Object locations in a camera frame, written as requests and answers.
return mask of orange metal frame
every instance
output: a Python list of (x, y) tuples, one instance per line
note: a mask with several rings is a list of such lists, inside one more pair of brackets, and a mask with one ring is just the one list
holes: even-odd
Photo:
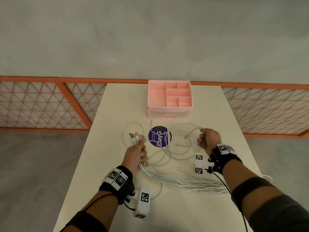
[[(66, 83), (135, 83), (147, 84), (148, 80), (135, 80), (135, 79), (108, 79), (108, 78), (67, 78), (67, 77), (24, 77), (24, 76), (0, 76), (0, 81), (5, 82), (52, 82), (55, 83), (61, 93), (71, 104), (75, 112), (79, 115), (81, 120), (91, 128), (91, 121), (86, 113), (83, 111), (75, 97), (72, 95)], [(290, 90), (309, 90), (309, 85), (300, 84), (266, 84), (266, 83), (237, 83), (237, 82), (201, 82), (191, 81), (192, 85), (216, 85), (222, 88), (251, 88), (251, 89), (290, 89)], [(76, 130), (76, 129), (33, 129), (33, 128), (0, 128), (0, 130), (10, 131), (47, 131), (47, 132), (74, 132), (74, 133), (88, 133), (89, 130)], [(246, 137), (264, 137), (264, 138), (309, 138), (309, 130), (302, 132), (299, 135), (277, 135), (277, 134), (246, 134)]]

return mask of grey floor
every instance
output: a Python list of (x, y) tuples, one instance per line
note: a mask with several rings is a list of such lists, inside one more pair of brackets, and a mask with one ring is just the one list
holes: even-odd
[[(52, 232), (86, 139), (0, 132), (0, 231)], [(309, 141), (246, 140), (261, 172), (309, 209)]]

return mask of tangled cable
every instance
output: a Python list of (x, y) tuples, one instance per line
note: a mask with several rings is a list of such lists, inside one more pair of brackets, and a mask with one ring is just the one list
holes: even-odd
[[(124, 129), (122, 130), (122, 143), (127, 147), (127, 145), (125, 144), (124, 140), (123, 140), (123, 134), (125, 132), (125, 129), (130, 125), (130, 124), (137, 124), (139, 126), (141, 126), (142, 131), (143, 131), (143, 135), (144, 135), (144, 129), (142, 127), (142, 125), (136, 121), (131, 122), (129, 124), (127, 124)], [(184, 132), (183, 130), (180, 129), (176, 129), (175, 127), (180, 125), (180, 124), (187, 124), (187, 125), (192, 125), (195, 128), (190, 131), (189, 133)], [(165, 136), (165, 148), (163, 148), (161, 146), (161, 144), (155, 140), (149, 140), (150, 142), (155, 142), (158, 144), (158, 146), (161, 148), (160, 151), (155, 152), (152, 156), (150, 156), (148, 158), (148, 161), (155, 156), (156, 154), (158, 154), (159, 152), (164, 152), (163, 157), (159, 160), (156, 161), (154, 163), (150, 163), (149, 162), (149, 167), (153, 168), (155, 170), (151, 171), (150, 168), (145, 168), (143, 165), (139, 165), (141, 170), (144, 172), (144, 174), (153, 177), (157, 180), (159, 180), (161, 182), (161, 190), (159, 192), (159, 194), (162, 191), (162, 183), (176, 188), (178, 190), (181, 191), (187, 191), (187, 192), (197, 192), (197, 193), (203, 193), (203, 194), (207, 194), (207, 195), (221, 195), (221, 194), (225, 194), (228, 193), (228, 190), (226, 189), (226, 187), (224, 186), (224, 184), (222, 184), (222, 182), (216, 181), (216, 180), (211, 180), (211, 179), (203, 179), (203, 178), (199, 178), (198, 176), (196, 176), (192, 171), (189, 171), (185, 168), (181, 168), (181, 167), (173, 167), (170, 169), (167, 169), (165, 171), (159, 172), (156, 168), (162, 165), (167, 164), (170, 160), (176, 160), (176, 161), (182, 161), (182, 160), (188, 160), (191, 159), (193, 156), (195, 156), (195, 154), (186, 157), (186, 158), (179, 158), (182, 155), (187, 154), (191, 147), (196, 145), (193, 144), (191, 142), (191, 139), (189, 137), (189, 135), (197, 130), (200, 129), (200, 127), (194, 125), (194, 124), (190, 124), (190, 123), (179, 123), (179, 124), (175, 124), (173, 126), (171, 126), (169, 129), (167, 129), (166, 132), (161, 133), (161, 134), (157, 134), (155, 132), (152, 131), (152, 121), (150, 121), (150, 131), (154, 134), (154, 135), (160, 135), (160, 136)], [(184, 139), (188, 139), (189, 140), (189, 145), (177, 145), (179, 147), (183, 147), (186, 148), (185, 152), (181, 152), (181, 153), (176, 153), (176, 152), (172, 152), (170, 150), (170, 147), (168, 146), (168, 140), (170, 140), (170, 132), (171, 131), (180, 131), (184, 134)], [(161, 161), (164, 159), (165, 155), (167, 155), (169, 157), (168, 161), (161, 163)], [(172, 169), (177, 169), (179, 171), (179, 173), (174, 173), (174, 172), (170, 172)]]

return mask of orange mesh panel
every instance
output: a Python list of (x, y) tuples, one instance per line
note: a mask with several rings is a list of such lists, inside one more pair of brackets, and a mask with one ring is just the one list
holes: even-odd
[(93, 122), (106, 84), (67, 83), (67, 86)]
[(309, 90), (223, 88), (243, 133), (300, 134), (309, 128)]
[(54, 83), (0, 82), (0, 127), (87, 129)]

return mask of white table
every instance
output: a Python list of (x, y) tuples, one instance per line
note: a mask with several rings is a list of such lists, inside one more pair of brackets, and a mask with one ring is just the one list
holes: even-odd
[[(95, 195), (106, 174), (121, 164), (126, 150), (121, 141), (124, 126), (131, 121), (138, 121), (148, 135), (150, 121), (146, 117), (147, 86), (147, 84), (107, 85), (54, 232), (60, 231)], [(223, 143), (233, 146), (247, 167), (261, 175), (221, 87), (194, 85), (192, 93), (194, 109), (188, 119), (154, 120), (153, 126), (171, 127), (177, 123), (189, 122), (213, 128), (221, 134)], [(186, 129), (190, 131), (193, 128), (188, 126)], [(128, 129), (124, 135), (128, 144), (130, 144), (129, 132), (141, 133), (141, 128), (138, 126), (131, 129), (134, 130)], [(149, 142), (146, 145), (148, 155), (158, 150)], [(167, 165), (170, 167), (175, 164), (177, 163), (172, 160)], [(156, 180), (146, 178), (142, 172), (135, 179), (135, 187), (138, 188), (140, 185), (149, 186), (152, 196), (160, 189), (160, 184)], [(229, 194), (208, 196), (182, 192), (163, 185), (160, 196), (150, 202), (148, 217), (134, 218), (132, 211), (122, 205), (118, 207), (110, 231), (240, 232), (245, 231), (245, 227), (242, 216), (232, 203)]]

